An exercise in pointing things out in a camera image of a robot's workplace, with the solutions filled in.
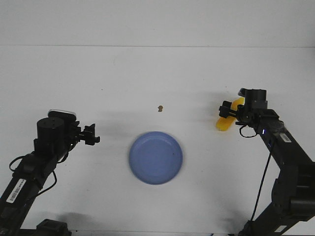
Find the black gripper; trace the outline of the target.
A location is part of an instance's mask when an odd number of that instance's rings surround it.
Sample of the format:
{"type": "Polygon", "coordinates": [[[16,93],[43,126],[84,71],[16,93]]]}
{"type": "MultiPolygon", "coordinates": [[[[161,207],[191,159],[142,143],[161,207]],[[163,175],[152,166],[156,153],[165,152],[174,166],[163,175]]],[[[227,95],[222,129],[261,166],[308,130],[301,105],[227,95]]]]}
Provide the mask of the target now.
{"type": "MultiPolygon", "coordinates": [[[[245,103],[237,108],[237,119],[243,123],[249,123],[257,109],[267,109],[267,90],[247,89],[245,103]]],[[[236,117],[236,111],[231,109],[232,103],[223,101],[219,108],[219,116],[222,118],[236,117]]]]}
{"type": "Polygon", "coordinates": [[[82,128],[79,126],[80,121],[66,121],[64,127],[64,146],[66,148],[73,148],[78,142],[84,140],[86,145],[94,146],[100,142],[100,137],[87,136],[95,135],[95,124],[85,125],[83,138],[82,128]]]}

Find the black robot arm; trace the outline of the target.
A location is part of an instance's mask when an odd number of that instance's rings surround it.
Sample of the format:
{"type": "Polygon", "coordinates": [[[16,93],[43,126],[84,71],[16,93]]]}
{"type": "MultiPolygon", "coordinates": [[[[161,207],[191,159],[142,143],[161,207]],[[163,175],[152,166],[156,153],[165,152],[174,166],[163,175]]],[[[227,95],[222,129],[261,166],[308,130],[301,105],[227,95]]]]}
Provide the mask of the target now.
{"type": "Polygon", "coordinates": [[[20,232],[35,199],[45,193],[44,184],[55,168],[64,162],[80,142],[93,146],[100,141],[95,125],[79,127],[75,117],[47,117],[39,120],[34,150],[17,159],[12,179],[0,198],[0,234],[16,236],[20,232]]]}
{"type": "Polygon", "coordinates": [[[87,213],[111,231],[279,235],[314,214],[315,164],[266,91],[223,102],[218,127],[200,108],[118,115],[90,154],[87,213]]]}

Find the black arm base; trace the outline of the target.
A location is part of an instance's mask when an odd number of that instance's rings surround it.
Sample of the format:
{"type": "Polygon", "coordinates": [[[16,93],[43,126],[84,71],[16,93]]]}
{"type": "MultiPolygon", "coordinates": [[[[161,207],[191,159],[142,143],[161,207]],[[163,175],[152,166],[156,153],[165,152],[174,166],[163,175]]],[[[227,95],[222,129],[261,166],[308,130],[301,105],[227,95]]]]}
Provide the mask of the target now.
{"type": "Polygon", "coordinates": [[[34,236],[71,236],[66,222],[45,219],[37,225],[34,236]]]}

